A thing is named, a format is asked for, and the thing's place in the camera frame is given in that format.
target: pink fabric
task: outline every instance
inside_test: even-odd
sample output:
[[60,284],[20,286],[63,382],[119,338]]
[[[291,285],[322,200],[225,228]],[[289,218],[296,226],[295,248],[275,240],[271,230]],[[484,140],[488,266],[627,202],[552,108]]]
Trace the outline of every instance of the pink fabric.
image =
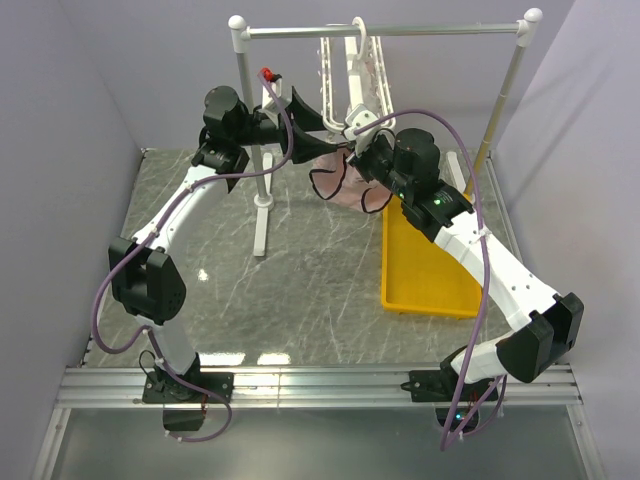
[[347,165],[349,155],[351,150],[341,148],[316,158],[309,172],[313,190],[323,200],[360,212],[383,210],[391,200],[391,192],[375,180],[365,182],[355,168]]

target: gray wall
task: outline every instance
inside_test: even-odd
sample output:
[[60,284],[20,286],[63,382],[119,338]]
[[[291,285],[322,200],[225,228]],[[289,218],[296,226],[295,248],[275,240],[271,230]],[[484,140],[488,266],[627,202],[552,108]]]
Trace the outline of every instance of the gray wall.
[[[144,147],[193,147],[202,102],[212,87],[239,87],[227,21],[241,14],[253,26],[311,26],[366,22],[513,22],[532,7],[545,20],[514,86],[514,110],[573,0],[61,0],[81,34],[136,141]],[[445,115],[465,142],[479,144],[515,37],[387,38],[384,40],[396,110],[423,106]],[[251,69],[283,73],[314,107],[320,106],[317,39],[257,41]],[[340,88],[338,94],[346,89]],[[441,146],[451,138],[430,120]]]
[[528,263],[585,316],[570,360],[611,479],[640,478],[640,3],[577,0],[498,145]]
[[26,479],[89,335],[140,151],[54,0],[0,4],[0,476]]

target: marble tabletop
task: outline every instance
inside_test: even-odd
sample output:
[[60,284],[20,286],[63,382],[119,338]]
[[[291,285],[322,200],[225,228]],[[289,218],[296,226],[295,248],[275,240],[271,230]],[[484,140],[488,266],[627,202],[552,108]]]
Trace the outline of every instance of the marble tabletop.
[[[179,186],[192,151],[145,154],[124,235],[148,222]],[[382,216],[366,215],[318,198],[309,165],[275,174],[267,256],[252,255],[256,214],[253,180],[194,229],[179,268],[187,285],[180,313],[204,365],[331,365],[440,361],[469,339],[473,320],[398,314],[380,302]],[[486,168],[480,175],[485,221],[509,245]],[[111,345],[137,328],[108,294],[100,330]],[[490,305],[480,340],[508,331]],[[93,347],[87,366],[137,366],[140,339],[121,355]]]

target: white metal pole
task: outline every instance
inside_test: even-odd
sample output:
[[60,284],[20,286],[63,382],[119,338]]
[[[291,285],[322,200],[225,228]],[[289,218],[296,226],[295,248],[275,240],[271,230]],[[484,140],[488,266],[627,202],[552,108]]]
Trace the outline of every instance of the white metal pole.
[[[247,22],[240,15],[234,15],[229,19],[229,28],[231,29],[233,50],[236,52],[236,58],[238,60],[238,72],[240,73],[243,101],[247,109],[249,109],[249,112],[253,112],[255,105],[253,103],[251,77],[249,74],[248,42],[242,38],[242,33],[247,29]],[[251,160],[256,172],[263,170],[260,145],[251,146]],[[256,184],[258,185],[258,196],[255,200],[256,205],[258,207],[270,207],[273,204],[273,197],[267,192],[264,176],[256,177]]]
[[[524,14],[524,20],[518,21],[519,28],[517,32],[518,41],[516,43],[516,49],[513,52],[513,56],[511,57],[511,63],[509,63],[509,68],[507,69],[504,81],[502,82],[500,94],[498,95],[496,103],[493,106],[493,111],[491,112],[491,117],[489,118],[487,129],[484,133],[480,148],[478,149],[478,154],[476,155],[475,162],[473,163],[473,169],[476,171],[476,173],[478,173],[482,168],[482,165],[484,165],[484,160],[487,157],[489,148],[491,147],[493,134],[498,127],[498,122],[500,122],[500,117],[502,117],[502,111],[504,110],[504,106],[507,103],[511,85],[513,85],[513,80],[516,78],[516,74],[518,73],[518,69],[520,68],[520,62],[522,60],[522,57],[524,56],[524,52],[526,48],[531,44],[531,40],[533,40],[533,35],[538,28],[540,20],[542,20],[542,11],[539,8],[531,8]],[[470,195],[472,190],[473,182],[471,181],[471,177],[469,177],[469,183],[467,183],[467,188],[465,188],[464,193]]]

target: purple cable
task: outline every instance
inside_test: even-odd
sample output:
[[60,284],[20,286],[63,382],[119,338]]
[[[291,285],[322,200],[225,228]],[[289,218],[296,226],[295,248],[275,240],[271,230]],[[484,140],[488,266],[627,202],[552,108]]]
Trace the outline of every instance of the purple cable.
[[232,179],[232,178],[237,178],[237,179],[250,178],[250,177],[259,177],[261,175],[267,175],[284,167],[284,165],[291,159],[291,156],[293,155],[293,126],[291,125],[291,120],[287,116],[287,112],[285,110],[284,105],[282,105],[282,102],[280,101],[278,96],[275,94],[275,92],[271,88],[271,85],[269,84],[269,82],[264,78],[262,74],[258,75],[258,79],[260,80],[260,83],[262,83],[264,88],[267,90],[267,93],[276,104],[278,112],[282,116],[284,120],[285,128],[287,130],[287,151],[285,152],[282,160],[278,162],[276,165],[274,165],[273,167],[267,168],[266,170],[262,170],[260,172],[227,173],[224,175],[212,175],[210,177],[206,177],[201,180],[198,180],[193,184],[191,184],[191,186],[188,189],[182,190],[178,195],[176,195],[176,198],[174,198],[173,201],[167,206],[164,214],[158,220],[155,230],[152,233],[150,233],[149,236],[147,236],[147,238],[142,240],[142,242],[138,244],[138,246],[136,246],[136,248],[134,248],[128,255],[126,255],[122,260],[120,260],[120,262],[118,262],[118,264],[109,272],[109,274],[106,276],[104,281],[100,284],[100,287],[98,288],[98,292],[96,293],[96,296],[93,300],[93,305],[91,306],[91,333],[93,335],[94,341],[96,342],[98,347],[100,347],[100,349],[113,355],[122,353],[128,350],[129,348],[131,348],[131,346],[135,343],[138,337],[143,332],[147,331],[149,333],[149,341],[151,342],[151,346],[155,350],[156,355],[158,356],[158,359],[159,360],[161,359],[163,361],[162,365],[165,371],[169,374],[171,378],[173,378],[180,385],[183,385],[187,388],[190,388],[196,392],[200,392],[204,395],[209,396],[210,398],[213,398],[214,400],[219,401],[226,407],[228,412],[226,422],[218,431],[216,431],[215,433],[212,433],[211,435],[207,435],[206,437],[195,438],[195,437],[179,437],[175,434],[171,434],[172,437],[177,438],[183,442],[190,442],[190,443],[205,442],[207,440],[211,440],[213,438],[220,436],[231,423],[231,418],[232,418],[231,405],[229,405],[229,402],[224,397],[181,379],[162,356],[162,351],[160,350],[160,346],[158,345],[158,342],[156,341],[156,338],[153,335],[153,331],[150,329],[150,327],[142,326],[138,328],[138,330],[136,330],[136,332],[133,334],[131,339],[121,347],[117,347],[117,348],[109,347],[102,340],[102,337],[100,336],[100,331],[98,330],[98,310],[100,310],[100,302],[102,300],[102,297],[104,296],[104,293],[106,292],[113,278],[125,267],[125,265],[127,265],[131,261],[132,258],[138,255],[138,253],[140,253],[149,243],[151,243],[151,241],[157,235],[157,232],[159,232],[162,229],[162,227],[165,225],[165,223],[167,223],[167,220],[169,220],[169,217],[174,212],[174,210],[178,207],[178,205],[180,205],[180,203],[182,202],[182,200],[185,199],[185,197],[187,197],[189,194],[193,192],[193,190],[218,180],[226,180],[226,179]]
[[[375,122],[372,122],[362,128],[358,128],[354,130],[353,133],[355,135],[359,135],[362,132],[369,130],[370,128],[376,127],[386,122],[387,120],[390,120],[394,117],[399,117],[400,115],[408,115],[408,114],[426,115],[427,117],[431,117],[437,120],[442,125],[444,125],[447,130],[449,130],[449,133],[451,133],[451,135],[455,139],[456,143],[460,147],[460,150],[462,151],[462,155],[464,157],[464,160],[469,169],[469,173],[471,175],[471,181],[473,182],[473,193],[476,198],[476,214],[478,218],[478,230],[479,231],[482,230],[482,228],[484,227],[484,219],[482,214],[482,199],[480,197],[478,179],[476,178],[476,173],[473,168],[473,163],[471,162],[471,158],[469,157],[469,152],[467,152],[467,149],[464,146],[464,143],[462,142],[462,138],[460,138],[460,135],[458,134],[458,132],[443,117],[441,117],[437,113],[434,113],[422,108],[409,108],[406,110],[402,110],[400,112],[394,112],[394,113],[385,115],[383,117],[380,117]],[[467,425],[467,423],[469,423],[473,414],[478,410],[478,408],[480,408],[480,405],[482,405],[482,402],[484,402],[486,398],[489,397],[491,392],[498,385],[498,382],[503,378],[503,377],[498,377],[494,380],[494,382],[489,386],[487,391],[476,402],[476,404],[471,409],[471,411],[467,413],[467,415],[462,420],[462,422],[460,422],[460,425],[458,425],[458,428],[456,428],[456,430],[453,433],[449,434],[449,430],[451,429],[451,424],[453,423],[455,412],[458,408],[458,403],[460,402],[460,397],[462,396],[464,379],[465,379],[465,376],[467,375],[467,370],[469,369],[469,363],[471,362],[471,354],[473,353],[473,347],[478,340],[478,336],[480,335],[480,329],[482,327],[485,315],[487,313],[487,301],[489,299],[489,281],[491,280],[491,268],[489,267],[489,251],[487,249],[487,241],[484,236],[480,237],[480,248],[482,250],[482,263],[484,264],[482,298],[480,300],[480,308],[478,309],[478,315],[476,316],[476,320],[473,325],[473,331],[471,332],[471,338],[469,339],[469,343],[467,344],[467,348],[465,349],[464,358],[462,360],[462,366],[460,368],[460,374],[458,375],[458,382],[456,383],[456,388],[454,390],[453,398],[451,400],[451,406],[449,407],[449,412],[447,413],[447,419],[444,424],[444,431],[442,432],[442,438],[440,440],[440,450],[442,451],[445,451],[447,448],[449,448],[452,445],[453,441],[458,436],[458,434],[463,430],[463,428]],[[494,409],[494,412],[491,414],[488,421],[491,421],[493,420],[493,418],[495,418],[495,414],[497,413],[498,409],[500,408],[500,405],[502,404],[502,400],[504,398],[504,389],[506,388],[506,381],[507,379],[506,377],[504,377],[503,394],[499,398],[498,403],[496,404],[496,407]],[[485,422],[481,426],[481,428],[484,428],[487,425],[488,421]]]

